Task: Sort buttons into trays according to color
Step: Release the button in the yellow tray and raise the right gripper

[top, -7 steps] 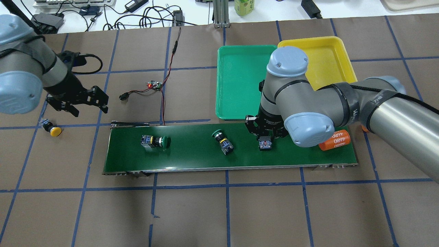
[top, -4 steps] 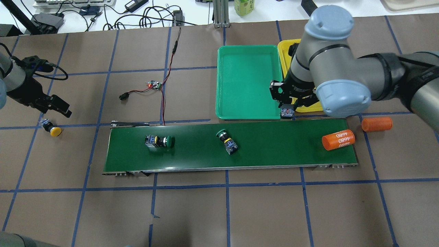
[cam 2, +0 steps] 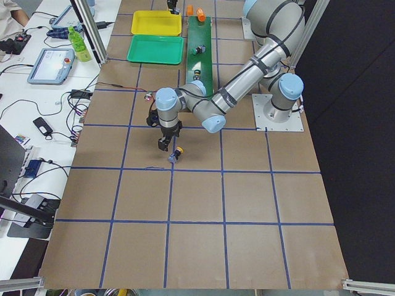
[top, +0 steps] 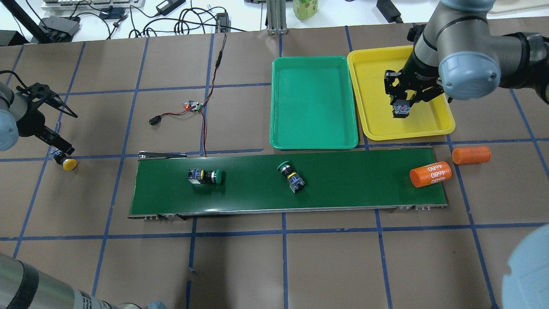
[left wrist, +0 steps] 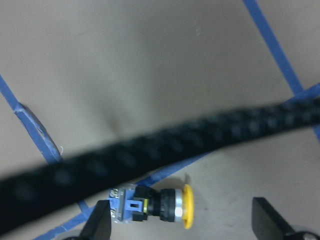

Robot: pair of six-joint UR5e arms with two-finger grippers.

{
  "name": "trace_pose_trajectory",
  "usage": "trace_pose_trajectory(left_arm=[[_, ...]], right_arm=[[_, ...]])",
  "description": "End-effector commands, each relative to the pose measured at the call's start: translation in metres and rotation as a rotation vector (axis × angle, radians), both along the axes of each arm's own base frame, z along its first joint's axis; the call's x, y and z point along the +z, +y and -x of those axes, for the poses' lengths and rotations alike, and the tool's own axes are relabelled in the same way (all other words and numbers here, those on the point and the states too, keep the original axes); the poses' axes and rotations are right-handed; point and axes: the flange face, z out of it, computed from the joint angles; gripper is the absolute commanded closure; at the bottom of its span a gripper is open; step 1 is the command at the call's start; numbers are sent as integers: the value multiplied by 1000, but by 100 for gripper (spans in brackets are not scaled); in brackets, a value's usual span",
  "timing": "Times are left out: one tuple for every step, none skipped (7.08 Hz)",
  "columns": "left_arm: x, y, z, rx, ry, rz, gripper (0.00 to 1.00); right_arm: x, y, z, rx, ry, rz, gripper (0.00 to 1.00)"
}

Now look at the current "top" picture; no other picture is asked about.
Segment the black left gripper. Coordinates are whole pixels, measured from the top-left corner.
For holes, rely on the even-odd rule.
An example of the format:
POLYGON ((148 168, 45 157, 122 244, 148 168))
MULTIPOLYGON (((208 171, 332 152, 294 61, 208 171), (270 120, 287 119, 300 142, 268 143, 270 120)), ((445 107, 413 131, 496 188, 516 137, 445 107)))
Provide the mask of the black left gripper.
POLYGON ((59 133, 45 125, 45 116, 39 111, 43 104, 75 118, 75 112, 60 98, 59 94, 45 84, 33 84, 27 88, 16 87, 15 102, 23 108, 22 115, 16 120, 19 136, 35 136, 62 153, 71 155, 75 149, 59 133))

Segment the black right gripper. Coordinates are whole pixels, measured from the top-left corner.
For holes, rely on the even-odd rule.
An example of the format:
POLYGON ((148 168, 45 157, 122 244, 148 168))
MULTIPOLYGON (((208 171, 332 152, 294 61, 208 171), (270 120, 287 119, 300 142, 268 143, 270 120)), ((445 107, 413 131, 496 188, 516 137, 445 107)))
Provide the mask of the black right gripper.
POLYGON ((420 101, 429 102, 442 95, 438 67, 424 63, 415 49, 398 72, 384 72, 384 88, 394 108, 410 108, 420 101))

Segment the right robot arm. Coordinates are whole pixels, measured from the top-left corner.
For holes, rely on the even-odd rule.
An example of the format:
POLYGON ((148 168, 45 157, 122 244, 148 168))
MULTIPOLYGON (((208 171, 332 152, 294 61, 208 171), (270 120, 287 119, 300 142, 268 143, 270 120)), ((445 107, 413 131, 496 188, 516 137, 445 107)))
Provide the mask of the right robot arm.
POLYGON ((540 33, 490 33, 493 0, 441 0, 427 24, 410 28, 413 49, 403 68, 384 74, 392 114, 441 94, 478 99, 496 88, 531 88, 548 102, 548 38, 540 33))

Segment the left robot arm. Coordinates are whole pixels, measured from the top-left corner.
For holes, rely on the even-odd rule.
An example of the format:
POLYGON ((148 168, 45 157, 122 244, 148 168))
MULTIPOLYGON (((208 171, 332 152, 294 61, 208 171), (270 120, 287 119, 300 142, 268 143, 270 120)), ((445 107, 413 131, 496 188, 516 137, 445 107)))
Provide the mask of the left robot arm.
POLYGON ((186 302, 184 275, 167 251, 173 240, 104 236, 145 233, 161 223, 128 219, 137 159, 121 151, 133 94, 70 96, 74 119, 60 128, 76 145, 73 171, 55 161, 1 163, 1 252, 73 289, 117 305, 186 302))

